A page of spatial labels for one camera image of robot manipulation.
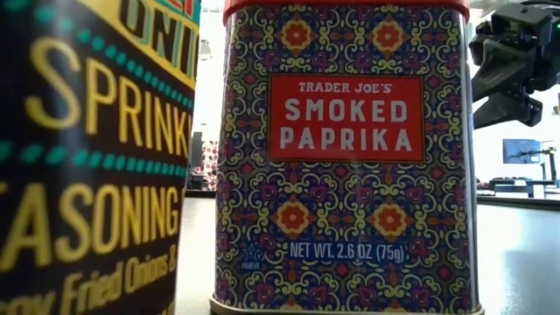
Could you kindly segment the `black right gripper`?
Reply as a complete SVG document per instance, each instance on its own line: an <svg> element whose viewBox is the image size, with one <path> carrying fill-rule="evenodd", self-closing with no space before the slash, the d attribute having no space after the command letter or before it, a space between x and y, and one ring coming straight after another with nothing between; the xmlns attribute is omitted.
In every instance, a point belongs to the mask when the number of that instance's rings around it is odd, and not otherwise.
<svg viewBox="0 0 560 315"><path fill-rule="evenodd" d="M543 104L527 96L544 91L560 76L560 2L507 3L491 16L493 35L470 43L479 67L471 80L472 99L488 100L474 112L474 128L518 121L529 127L542 120Z"/></svg>

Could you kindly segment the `red lid paprika tin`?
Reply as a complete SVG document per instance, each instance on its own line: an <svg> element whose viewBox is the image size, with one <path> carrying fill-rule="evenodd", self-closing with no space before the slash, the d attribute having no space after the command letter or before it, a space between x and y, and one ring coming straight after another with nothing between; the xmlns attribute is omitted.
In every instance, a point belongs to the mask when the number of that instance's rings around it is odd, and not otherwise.
<svg viewBox="0 0 560 315"><path fill-rule="evenodd" d="M227 0L215 315L485 315L468 0Z"/></svg>

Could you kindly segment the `yellow lid seasoning jar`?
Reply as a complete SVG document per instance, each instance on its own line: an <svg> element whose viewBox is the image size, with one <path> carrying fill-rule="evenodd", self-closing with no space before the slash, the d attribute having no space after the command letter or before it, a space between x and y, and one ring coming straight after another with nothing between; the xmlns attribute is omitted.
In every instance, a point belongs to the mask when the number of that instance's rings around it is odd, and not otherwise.
<svg viewBox="0 0 560 315"><path fill-rule="evenodd" d="M0 315L175 315L200 0L0 0Z"/></svg>

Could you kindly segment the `dark monitor on arm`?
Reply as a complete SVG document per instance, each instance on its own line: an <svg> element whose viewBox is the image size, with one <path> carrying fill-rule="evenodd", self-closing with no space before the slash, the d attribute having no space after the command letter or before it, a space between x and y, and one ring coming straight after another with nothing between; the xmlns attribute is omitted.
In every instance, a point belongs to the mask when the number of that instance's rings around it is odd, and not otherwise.
<svg viewBox="0 0 560 315"><path fill-rule="evenodd" d="M504 164L539 165L542 143L534 139L503 139L502 158Z"/></svg>

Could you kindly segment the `background desk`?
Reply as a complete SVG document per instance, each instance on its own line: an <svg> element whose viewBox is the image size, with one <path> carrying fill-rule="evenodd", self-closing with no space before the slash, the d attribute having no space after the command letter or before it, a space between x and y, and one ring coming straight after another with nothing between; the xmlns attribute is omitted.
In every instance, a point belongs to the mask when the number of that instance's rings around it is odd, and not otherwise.
<svg viewBox="0 0 560 315"><path fill-rule="evenodd" d="M488 182L478 180L476 189L481 196L551 199L560 197L560 180L493 178Z"/></svg>

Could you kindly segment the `red patterned panel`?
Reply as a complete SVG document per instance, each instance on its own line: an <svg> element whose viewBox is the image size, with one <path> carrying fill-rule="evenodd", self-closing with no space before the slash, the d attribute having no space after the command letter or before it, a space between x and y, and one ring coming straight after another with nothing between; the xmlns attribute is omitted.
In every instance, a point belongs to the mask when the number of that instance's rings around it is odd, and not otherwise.
<svg viewBox="0 0 560 315"><path fill-rule="evenodd" d="M205 141L202 144L202 172L206 189L215 191L217 185L218 142Z"/></svg>

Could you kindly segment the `black background monitor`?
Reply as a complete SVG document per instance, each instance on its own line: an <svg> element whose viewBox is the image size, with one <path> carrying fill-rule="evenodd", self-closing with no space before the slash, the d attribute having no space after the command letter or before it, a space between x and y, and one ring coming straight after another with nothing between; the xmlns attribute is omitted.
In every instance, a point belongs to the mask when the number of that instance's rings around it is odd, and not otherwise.
<svg viewBox="0 0 560 315"><path fill-rule="evenodd" d="M202 133L195 131L192 134L189 188L191 190L201 190L202 183Z"/></svg>

